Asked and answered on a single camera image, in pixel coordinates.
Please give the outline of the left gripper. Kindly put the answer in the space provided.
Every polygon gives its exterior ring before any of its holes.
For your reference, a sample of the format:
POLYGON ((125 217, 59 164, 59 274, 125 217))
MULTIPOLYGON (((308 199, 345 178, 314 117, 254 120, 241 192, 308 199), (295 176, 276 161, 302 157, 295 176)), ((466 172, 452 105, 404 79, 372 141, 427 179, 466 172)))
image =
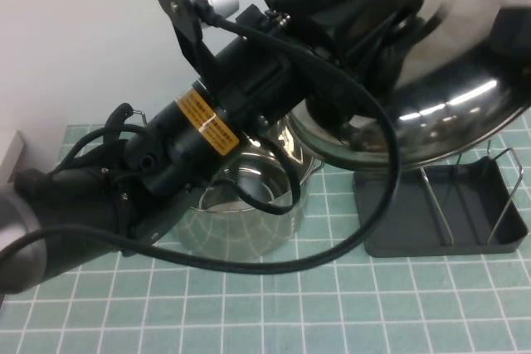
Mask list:
MULTIPOLYGON (((277 12, 317 12, 310 16, 312 54, 355 80, 365 80, 397 20, 396 12, 328 10, 350 1, 374 4, 382 0, 264 1, 277 12)), ((163 10, 183 55, 200 78, 148 123, 147 155, 155 163, 228 162, 248 136, 268 131, 307 96, 308 79, 302 70, 283 51, 253 39, 256 33, 270 40, 282 34, 279 23, 256 5, 227 23, 239 32, 217 55, 203 43, 200 18, 192 6, 173 11, 165 5, 163 10)))

